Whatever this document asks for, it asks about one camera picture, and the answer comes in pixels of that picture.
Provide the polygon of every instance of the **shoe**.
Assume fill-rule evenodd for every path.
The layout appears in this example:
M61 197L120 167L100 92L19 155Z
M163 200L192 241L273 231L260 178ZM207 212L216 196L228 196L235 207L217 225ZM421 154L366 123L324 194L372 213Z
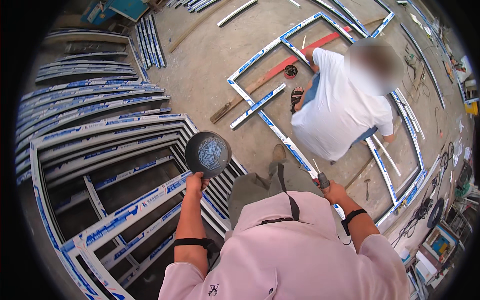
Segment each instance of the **shoe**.
M282 159L287 158L285 153L285 148L282 144L278 144L273 148L273 161L280 161Z

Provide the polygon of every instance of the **black arm strap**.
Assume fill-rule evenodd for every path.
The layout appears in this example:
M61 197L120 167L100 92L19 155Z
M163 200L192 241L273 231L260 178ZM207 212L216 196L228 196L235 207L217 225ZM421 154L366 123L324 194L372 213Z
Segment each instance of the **black arm strap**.
M220 249L219 247L215 244L214 240L212 239L179 239L175 240L173 242L173 247L176 246L187 246L187 245L196 245L196 246L202 246L204 249L207 249L207 258L210 259L212 258L214 253L219 253Z
M348 214L345 220L342 221L343 229L345 230L348 237L350 236L350 230L348 229L348 224L354 217L356 217L359 214L368 214L368 213L364 209L354 210L353 212Z

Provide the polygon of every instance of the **hand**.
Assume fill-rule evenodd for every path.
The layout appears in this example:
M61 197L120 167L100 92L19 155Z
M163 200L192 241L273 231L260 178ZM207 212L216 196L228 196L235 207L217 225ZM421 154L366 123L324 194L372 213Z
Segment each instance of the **hand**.
M203 176L203 172L196 172L187 177L187 193L202 197L202 191L210 184L209 179L202 179Z
M344 199L348 198L345 188L336 183L335 180L330 180L330 186L322 191L324 192L324 197L330 202L331 205L339 204Z

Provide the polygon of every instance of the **metal bowl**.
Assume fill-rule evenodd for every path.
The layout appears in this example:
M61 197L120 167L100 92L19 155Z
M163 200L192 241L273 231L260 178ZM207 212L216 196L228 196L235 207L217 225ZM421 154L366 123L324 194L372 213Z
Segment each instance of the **metal bowl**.
M204 179L220 175L232 159L227 141L214 132L202 131L190 138L185 148L185 160L193 174L203 172Z

